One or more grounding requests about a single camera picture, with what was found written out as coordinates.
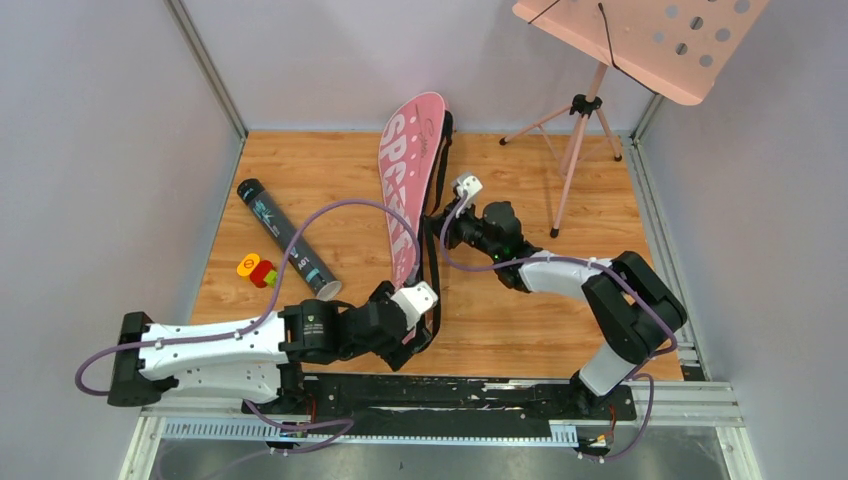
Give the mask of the black shuttlecock tube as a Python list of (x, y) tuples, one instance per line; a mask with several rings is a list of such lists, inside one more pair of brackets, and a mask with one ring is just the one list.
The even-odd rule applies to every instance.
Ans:
[[(276, 245), (286, 251), (298, 229), (263, 184), (248, 178), (238, 185), (237, 194)], [(295, 241), (288, 260), (317, 299), (332, 300), (341, 290), (342, 282), (303, 235)]]

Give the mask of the pink racket bag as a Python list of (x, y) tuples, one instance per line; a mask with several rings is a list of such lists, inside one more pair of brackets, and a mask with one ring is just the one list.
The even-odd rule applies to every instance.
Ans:
[(400, 288), (426, 281), (436, 293), (441, 278), (429, 206), (444, 192), (454, 118), (444, 97), (420, 93), (399, 107), (381, 134), (377, 166), (387, 225), (392, 282)]

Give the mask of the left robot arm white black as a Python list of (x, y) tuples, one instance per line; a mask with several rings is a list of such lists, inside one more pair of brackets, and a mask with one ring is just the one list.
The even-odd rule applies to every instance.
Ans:
[(383, 282), (359, 307), (308, 299), (266, 319), (177, 326), (127, 313), (107, 402), (140, 407), (174, 396), (231, 398), (293, 413), (306, 400), (300, 366), (372, 353), (397, 371), (423, 339), (425, 316), (438, 301), (425, 281), (400, 289)]

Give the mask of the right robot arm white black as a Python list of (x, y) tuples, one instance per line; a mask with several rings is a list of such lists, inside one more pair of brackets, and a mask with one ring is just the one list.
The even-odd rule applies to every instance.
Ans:
[(571, 403), (584, 417), (601, 414), (612, 390), (651, 358), (674, 350), (676, 333), (688, 321), (682, 302), (640, 254), (583, 259), (541, 249), (524, 238), (508, 201), (490, 203), (477, 215), (457, 198), (431, 222), (442, 249), (467, 245), (485, 254), (506, 288), (589, 306), (604, 342), (573, 376)]

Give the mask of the yellow red green toy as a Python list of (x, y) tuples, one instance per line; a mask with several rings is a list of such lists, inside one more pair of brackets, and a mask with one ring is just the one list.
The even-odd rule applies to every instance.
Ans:
[(240, 278), (259, 289), (275, 287), (278, 279), (273, 263), (256, 253), (247, 254), (237, 265), (236, 272)]

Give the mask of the pink music stand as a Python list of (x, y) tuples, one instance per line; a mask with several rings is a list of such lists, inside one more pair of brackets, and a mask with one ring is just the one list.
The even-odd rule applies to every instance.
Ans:
[(766, 6), (766, 2), (757, 0), (514, 3), (512, 11), (519, 19), (597, 62), (586, 93), (499, 141), (505, 146), (532, 130), (543, 132), (546, 124), (559, 116), (576, 116), (574, 130), (559, 158), (564, 186), (551, 237), (557, 237), (561, 228), (590, 119), (597, 118), (609, 143), (616, 143), (599, 97), (606, 72), (615, 69), (679, 105), (698, 105)]

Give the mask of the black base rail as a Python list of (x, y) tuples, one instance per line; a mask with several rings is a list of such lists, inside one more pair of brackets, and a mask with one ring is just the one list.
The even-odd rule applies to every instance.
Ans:
[(353, 435), (531, 437), (552, 420), (633, 421), (631, 390), (582, 401), (567, 383), (505, 378), (317, 373), (301, 392), (259, 405), (265, 415), (305, 414), (318, 421), (351, 418)]

